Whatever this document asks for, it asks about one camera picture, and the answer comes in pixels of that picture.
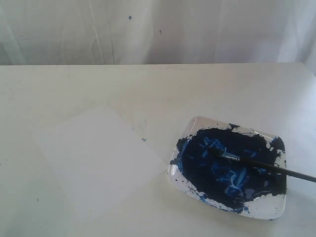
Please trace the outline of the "white paper sheet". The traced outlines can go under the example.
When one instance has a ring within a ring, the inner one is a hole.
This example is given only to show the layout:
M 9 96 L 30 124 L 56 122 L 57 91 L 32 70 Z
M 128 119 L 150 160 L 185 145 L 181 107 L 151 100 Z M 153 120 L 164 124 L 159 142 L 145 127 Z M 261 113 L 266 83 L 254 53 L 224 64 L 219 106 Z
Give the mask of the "white paper sheet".
M 109 107 L 34 136 L 75 216 L 97 218 L 166 170 L 165 162 Z

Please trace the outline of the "black paintbrush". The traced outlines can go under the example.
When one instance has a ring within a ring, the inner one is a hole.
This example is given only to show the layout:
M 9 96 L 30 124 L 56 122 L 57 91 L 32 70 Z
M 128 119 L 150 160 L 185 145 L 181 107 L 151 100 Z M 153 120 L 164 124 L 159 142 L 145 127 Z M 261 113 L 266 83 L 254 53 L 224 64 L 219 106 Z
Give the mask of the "black paintbrush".
M 316 178 L 313 176 L 302 174 L 302 173 L 295 172 L 292 170 L 288 170 L 286 168 L 281 168 L 281 167 L 277 167 L 274 165 L 269 165 L 266 163 L 258 162 L 258 161 L 255 161 L 255 160 L 252 160 L 249 158 L 235 156 L 235 155 L 232 155 L 230 153 L 225 152 L 224 150 L 217 149 L 214 147 L 208 148 L 207 151 L 212 156 L 237 161 L 237 162 L 243 163 L 245 165 L 248 165 L 250 167 L 262 168 L 265 170 L 273 171 L 276 173 L 284 174 L 284 175 L 295 177 L 298 179 L 302 179 L 302 180 L 306 180 L 306 181 L 310 181 L 310 182 L 314 182 L 314 183 L 316 182 Z

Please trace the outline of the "white backdrop cloth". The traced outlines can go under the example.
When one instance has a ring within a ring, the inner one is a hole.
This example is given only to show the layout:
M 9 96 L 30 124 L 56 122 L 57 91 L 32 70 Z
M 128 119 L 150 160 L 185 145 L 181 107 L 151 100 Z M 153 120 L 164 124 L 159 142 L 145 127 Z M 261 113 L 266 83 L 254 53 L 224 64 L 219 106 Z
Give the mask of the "white backdrop cloth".
M 316 69 L 313 0 L 3 0 L 0 62 L 301 62 Z

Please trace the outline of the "white tray with blue paint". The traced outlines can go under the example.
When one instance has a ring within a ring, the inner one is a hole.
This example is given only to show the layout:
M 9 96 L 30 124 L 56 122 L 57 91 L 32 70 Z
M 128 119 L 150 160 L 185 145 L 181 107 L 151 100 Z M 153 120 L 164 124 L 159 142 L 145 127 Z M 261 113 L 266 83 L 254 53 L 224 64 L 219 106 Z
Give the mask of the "white tray with blue paint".
M 285 208 L 286 176 L 217 158 L 227 155 L 286 168 L 285 145 L 276 135 L 205 117 L 194 117 L 177 141 L 167 176 L 188 196 L 241 216 L 274 220 Z

